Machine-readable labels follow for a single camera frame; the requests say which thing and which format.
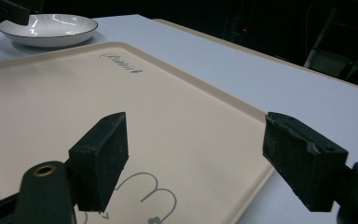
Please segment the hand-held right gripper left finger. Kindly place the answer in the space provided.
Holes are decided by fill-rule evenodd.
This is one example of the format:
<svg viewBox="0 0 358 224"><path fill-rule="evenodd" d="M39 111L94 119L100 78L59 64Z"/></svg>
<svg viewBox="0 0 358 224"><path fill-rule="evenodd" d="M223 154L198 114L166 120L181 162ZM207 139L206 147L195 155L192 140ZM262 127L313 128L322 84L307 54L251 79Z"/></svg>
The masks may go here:
<svg viewBox="0 0 358 224"><path fill-rule="evenodd" d="M126 113L100 119L69 150L80 211L104 212L129 158Z"/></svg>

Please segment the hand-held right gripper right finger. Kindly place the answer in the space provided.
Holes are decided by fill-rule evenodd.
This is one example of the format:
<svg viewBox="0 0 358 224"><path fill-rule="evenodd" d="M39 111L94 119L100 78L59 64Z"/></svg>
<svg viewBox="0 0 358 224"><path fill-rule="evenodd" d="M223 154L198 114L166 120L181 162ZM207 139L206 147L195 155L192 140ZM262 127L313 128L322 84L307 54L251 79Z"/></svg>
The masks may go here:
<svg viewBox="0 0 358 224"><path fill-rule="evenodd" d="M263 156L311 212L328 212L348 151L293 117L266 115Z"/></svg>

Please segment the white plate with dark rim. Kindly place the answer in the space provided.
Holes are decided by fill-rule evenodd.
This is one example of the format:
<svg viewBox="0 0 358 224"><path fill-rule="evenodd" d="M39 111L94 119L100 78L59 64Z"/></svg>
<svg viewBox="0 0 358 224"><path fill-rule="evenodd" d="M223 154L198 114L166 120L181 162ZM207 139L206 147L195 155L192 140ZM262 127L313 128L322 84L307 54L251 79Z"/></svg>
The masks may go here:
<svg viewBox="0 0 358 224"><path fill-rule="evenodd" d="M0 32L11 41L29 47L61 48L85 42L93 37L98 22L68 14L36 14L27 25L2 21Z"/></svg>

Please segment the beige plastic tray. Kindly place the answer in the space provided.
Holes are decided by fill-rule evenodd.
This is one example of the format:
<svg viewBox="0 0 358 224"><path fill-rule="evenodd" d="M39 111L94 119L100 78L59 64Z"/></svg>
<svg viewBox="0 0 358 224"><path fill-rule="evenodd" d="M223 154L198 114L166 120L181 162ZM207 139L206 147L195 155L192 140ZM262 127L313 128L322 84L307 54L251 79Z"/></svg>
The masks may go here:
<svg viewBox="0 0 358 224"><path fill-rule="evenodd" d="M117 112L129 158L106 210L78 213L81 224L235 224L271 174L262 111L105 43L0 62L0 200Z"/></svg>

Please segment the grey metal stand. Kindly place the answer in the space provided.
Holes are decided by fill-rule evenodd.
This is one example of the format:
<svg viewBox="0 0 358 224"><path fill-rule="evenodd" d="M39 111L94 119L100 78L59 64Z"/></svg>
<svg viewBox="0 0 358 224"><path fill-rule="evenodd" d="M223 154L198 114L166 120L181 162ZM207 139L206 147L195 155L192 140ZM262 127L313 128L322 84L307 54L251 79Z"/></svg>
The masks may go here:
<svg viewBox="0 0 358 224"><path fill-rule="evenodd" d="M312 6L305 31L304 66L358 86L358 7Z"/></svg>

